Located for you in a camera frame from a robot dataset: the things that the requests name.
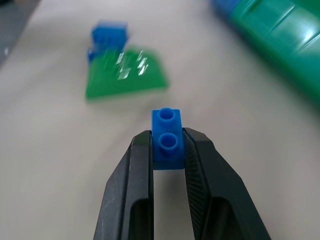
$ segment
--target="green lego baseplate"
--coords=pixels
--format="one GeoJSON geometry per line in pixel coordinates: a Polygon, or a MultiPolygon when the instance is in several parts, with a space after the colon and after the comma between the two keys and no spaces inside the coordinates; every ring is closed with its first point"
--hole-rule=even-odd
{"type": "Polygon", "coordinates": [[[88,100],[148,89],[164,89],[169,83],[157,56],[131,47],[125,52],[108,50],[89,66],[85,96],[88,100]]]}

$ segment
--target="plastic toy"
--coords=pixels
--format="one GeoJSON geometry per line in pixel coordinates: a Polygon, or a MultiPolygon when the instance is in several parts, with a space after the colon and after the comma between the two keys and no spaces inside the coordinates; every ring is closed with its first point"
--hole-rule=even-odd
{"type": "Polygon", "coordinates": [[[320,1],[212,2],[253,47],[320,104],[320,1]]]}
{"type": "Polygon", "coordinates": [[[128,40],[127,24],[121,22],[100,22],[92,30],[93,48],[89,48],[89,63],[107,50],[122,53],[128,40]]]}
{"type": "Polygon", "coordinates": [[[147,89],[166,88],[168,82],[156,56],[138,48],[123,53],[108,50],[89,65],[88,100],[147,89]]]}
{"type": "Polygon", "coordinates": [[[185,145],[180,110],[152,111],[153,169],[184,169],[185,145]]]}

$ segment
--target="table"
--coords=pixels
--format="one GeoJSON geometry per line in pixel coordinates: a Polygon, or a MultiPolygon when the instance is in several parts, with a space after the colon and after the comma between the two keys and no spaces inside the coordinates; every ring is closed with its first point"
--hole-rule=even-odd
{"type": "MultiPolygon", "coordinates": [[[[320,235],[319,111],[207,0],[44,0],[0,71],[0,238],[92,239],[106,182],[151,110],[214,142],[273,240],[320,235]],[[171,86],[86,103],[92,26],[129,23],[171,86]]],[[[192,240],[183,171],[154,174],[155,240],[192,240]]]]}

